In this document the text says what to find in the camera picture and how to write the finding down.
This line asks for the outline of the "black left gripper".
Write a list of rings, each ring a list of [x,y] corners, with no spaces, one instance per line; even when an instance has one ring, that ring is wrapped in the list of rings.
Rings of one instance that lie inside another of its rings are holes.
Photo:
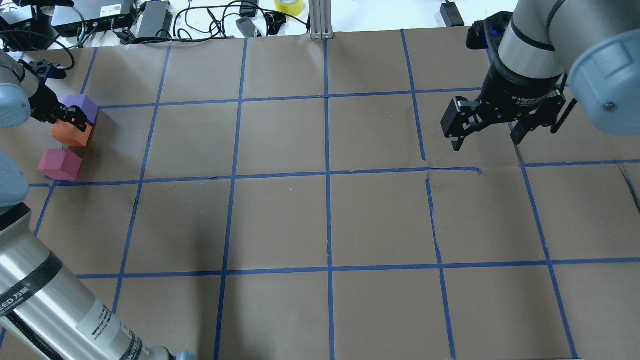
[[[85,112],[77,105],[63,105],[45,84],[39,84],[29,97],[30,117],[55,125],[57,132],[87,132],[89,123]]]

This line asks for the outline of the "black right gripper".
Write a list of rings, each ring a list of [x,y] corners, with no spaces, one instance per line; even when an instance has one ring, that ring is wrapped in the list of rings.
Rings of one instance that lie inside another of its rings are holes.
[[[567,118],[560,115],[567,100],[558,80],[530,78],[494,60],[476,98],[452,98],[440,121],[443,136],[458,152],[466,137],[490,125],[516,121],[510,132],[516,146],[539,127],[557,133]]]

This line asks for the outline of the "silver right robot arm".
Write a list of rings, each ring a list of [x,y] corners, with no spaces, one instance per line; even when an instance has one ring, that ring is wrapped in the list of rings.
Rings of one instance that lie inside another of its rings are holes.
[[[455,96],[441,119],[455,152],[473,133],[514,123],[519,145],[528,133],[557,133],[576,104],[601,132],[639,134],[639,2],[520,0],[474,22],[469,50],[492,64],[479,96]]]

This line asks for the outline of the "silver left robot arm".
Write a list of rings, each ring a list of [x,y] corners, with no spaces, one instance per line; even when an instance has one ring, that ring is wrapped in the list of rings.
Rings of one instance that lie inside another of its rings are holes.
[[[1,53],[1,127],[29,119],[65,125],[83,147],[98,107],[79,95],[71,105],[58,100],[48,79],[64,79],[67,69],[46,60],[26,63]],[[1,326],[45,360],[194,360],[162,346],[148,347],[125,326],[30,230],[25,204],[30,184],[6,153],[1,155]]]

